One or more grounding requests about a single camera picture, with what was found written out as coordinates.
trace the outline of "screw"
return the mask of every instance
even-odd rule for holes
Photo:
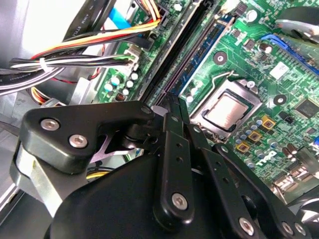
[[[152,113],[152,111],[151,111],[149,108],[147,108],[146,106],[143,106],[143,107],[141,108],[141,110],[142,110],[144,113],[146,113],[146,114]]]
[[[302,235],[305,236],[307,234],[305,229],[299,223],[295,223],[295,227]]]
[[[58,123],[58,121],[53,119],[44,119],[41,121],[40,124],[43,129],[48,131],[56,131],[60,128],[60,124]]]
[[[194,126],[194,130],[195,130],[195,132],[197,132],[197,133],[200,133],[200,132],[201,132],[200,128],[198,128],[197,126]]]
[[[172,116],[171,118],[173,119],[173,121],[178,122],[178,118],[176,118],[175,116]]]
[[[291,227],[286,222],[282,222],[282,225],[286,232],[288,232],[290,235],[294,234],[294,231],[291,229]]]
[[[255,87],[255,85],[256,85],[256,83],[255,82],[253,82],[253,81],[249,81],[249,82],[247,82],[247,87],[249,88],[249,89],[251,89],[251,88],[254,88]]]
[[[221,150],[223,150],[225,153],[228,153],[228,148],[226,148],[225,146],[221,146]]]
[[[188,203],[186,198],[180,194],[180,193],[174,193],[171,197],[171,200],[175,207],[177,207],[180,210],[185,211],[187,209]]]
[[[239,219],[240,227],[247,233],[248,235],[252,236],[255,232],[253,225],[246,219],[240,218]]]
[[[69,138],[70,145],[74,148],[85,148],[88,145],[86,137],[79,134],[72,135]]]

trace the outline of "cable tie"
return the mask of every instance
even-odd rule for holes
[[[39,63],[40,63],[40,66],[41,66],[41,68],[43,69],[43,71],[44,71],[45,73],[51,72],[51,71],[54,69],[53,67],[48,67],[48,66],[47,66],[44,57],[42,57],[42,58],[39,59]]]

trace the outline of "blue ram slot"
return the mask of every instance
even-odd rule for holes
[[[231,16],[227,16],[221,18],[220,20],[225,23],[230,22],[232,19]],[[177,80],[175,87],[172,89],[172,93],[175,95],[179,95],[183,88],[188,84],[189,80],[191,80],[192,76],[196,69],[201,66],[207,55],[211,52],[213,47],[216,46],[217,40],[219,39],[220,35],[225,30],[226,26],[221,23],[216,23],[216,26],[213,27],[207,34],[207,39],[203,44],[200,46],[199,50],[196,52],[195,56],[191,59],[189,64],[185,67],[185,71]]]
[[[280,39],[278,36],[273,35],[273,34],[268,34],[265,35],[261,38],[262,40],[268,40],[271,43],[276,44],[279,46],[281,49],[285,50],[287,53],[289,53],[292,57],[294,57],[296,60],[300,62],[304,67],[306,67],[309,71],[314,73],[316,76],[319,76],[319,70],[316,69],[315,67],[309,65],[307,61],[298,53],[296,53],[293,49],[290,48],[287,43],[285,43],[282,39]]]

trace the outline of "cpu socket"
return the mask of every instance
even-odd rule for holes
[[[262,105],[257,88],[246,88],[246,80],[226,79],[212,89],[191,113],[192,123],[204,131],[229,138]]]

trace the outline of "motherboard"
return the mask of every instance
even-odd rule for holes
[[[172,92],[285,203],[319,185],[319,23],[296,19],[319,14],[319,0],[157,3],[151,47],[119,45],[135,60],[104,73],[98,101],[160,106]],[[147,18],[137,8],[131,25]]]

